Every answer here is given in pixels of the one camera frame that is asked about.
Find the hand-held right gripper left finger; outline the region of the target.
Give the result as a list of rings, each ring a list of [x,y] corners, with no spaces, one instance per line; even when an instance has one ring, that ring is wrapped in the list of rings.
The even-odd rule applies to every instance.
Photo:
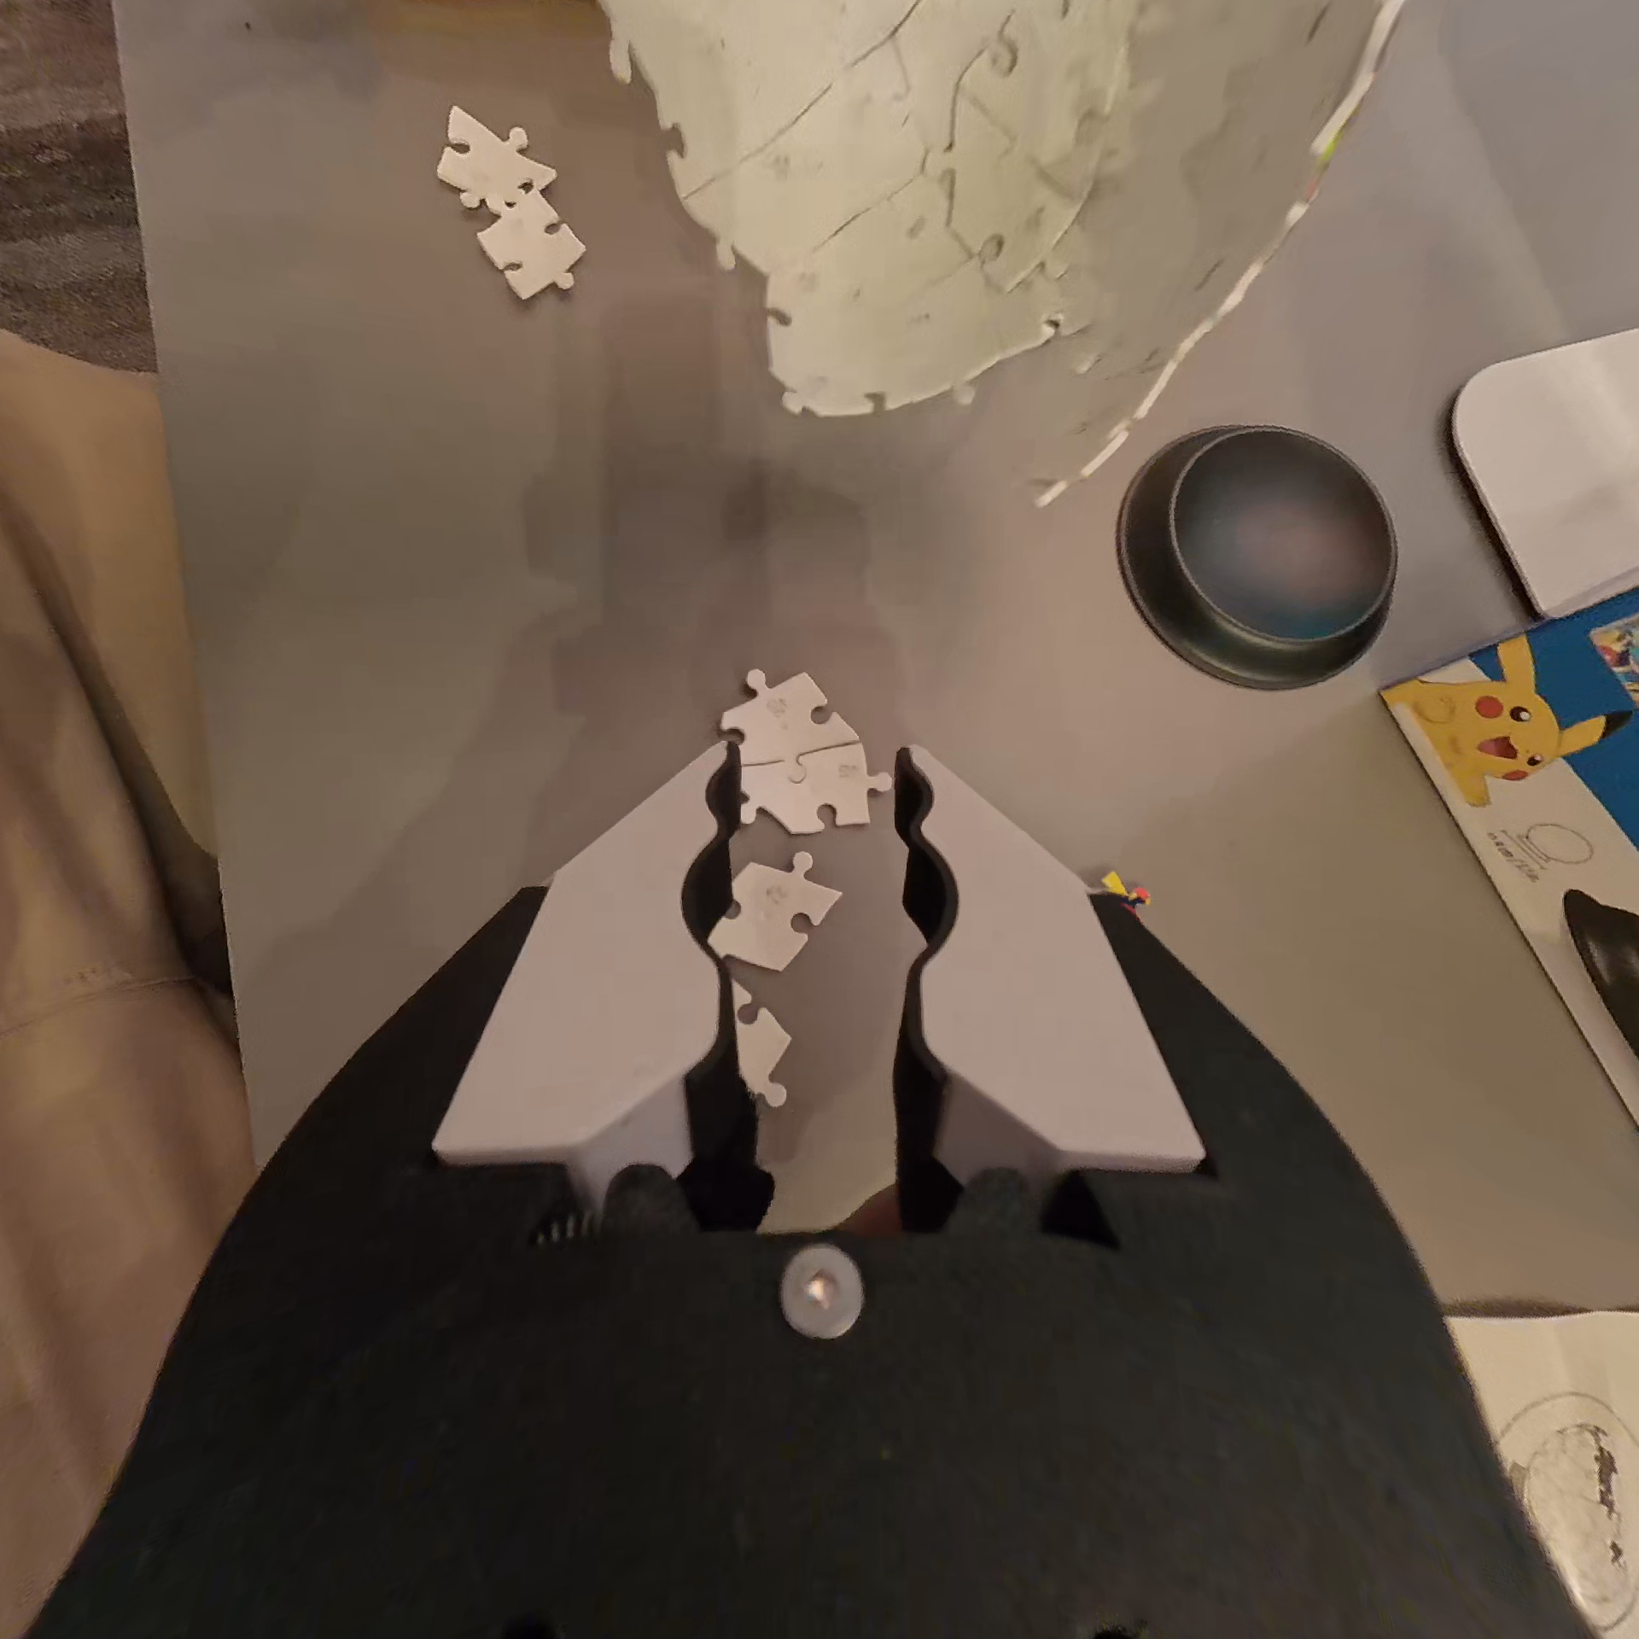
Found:
[[[703,1228],[764,1224],[773,1179],[709,943],[742,795],[721,744],[553,875],[438,1128],[444,1163],[553,1163],[586,1210],[649,1165]]]

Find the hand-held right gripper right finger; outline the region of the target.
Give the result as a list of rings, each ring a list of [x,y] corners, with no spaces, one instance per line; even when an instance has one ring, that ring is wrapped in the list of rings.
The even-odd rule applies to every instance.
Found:
[[[926,949],[894,1052],[900,1220],[935,1232],[994,1171],[1049,1199],[1068,1175],[1207,1161],[1099,898],[930,750],[894,760],[904,910]]]

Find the black round ball stand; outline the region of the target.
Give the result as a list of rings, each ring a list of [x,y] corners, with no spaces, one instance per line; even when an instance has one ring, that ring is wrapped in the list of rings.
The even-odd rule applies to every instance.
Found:
[[[1402,562],[1370,477],[1275,424],[1210,426],[1158,451],[1121,500],[1117,559],[1166,648],[1251,691],[1355,668],[1388,623]]]

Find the white rounded board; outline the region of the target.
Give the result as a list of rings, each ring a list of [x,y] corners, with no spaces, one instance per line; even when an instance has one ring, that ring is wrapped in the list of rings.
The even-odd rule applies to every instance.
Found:
[[[1493,363],[1458,393],[1450,426],[1540,617],[1636,590],[1636,330]]]

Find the white instruction leaflet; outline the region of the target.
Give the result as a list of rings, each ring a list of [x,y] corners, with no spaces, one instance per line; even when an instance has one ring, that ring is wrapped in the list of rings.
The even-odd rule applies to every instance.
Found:
[[[1638,1636],[1638,1316],[1450,1318],[1501,1466],[1595,1634]]]

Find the partly built puzzle ball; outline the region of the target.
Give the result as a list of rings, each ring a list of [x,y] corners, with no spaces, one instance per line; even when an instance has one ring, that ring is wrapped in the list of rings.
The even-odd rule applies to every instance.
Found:
[[[1107,465],[1314,203],[1404,4],[602,4],[672,188],[766,278],[785,410],[972,401],[1062,348]]]

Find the blue puzzle box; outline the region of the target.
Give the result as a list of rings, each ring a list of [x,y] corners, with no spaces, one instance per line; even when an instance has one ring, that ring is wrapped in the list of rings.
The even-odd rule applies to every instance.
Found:
[[[1638,1117],[1636,594],[1538,623],[1380,697]]]

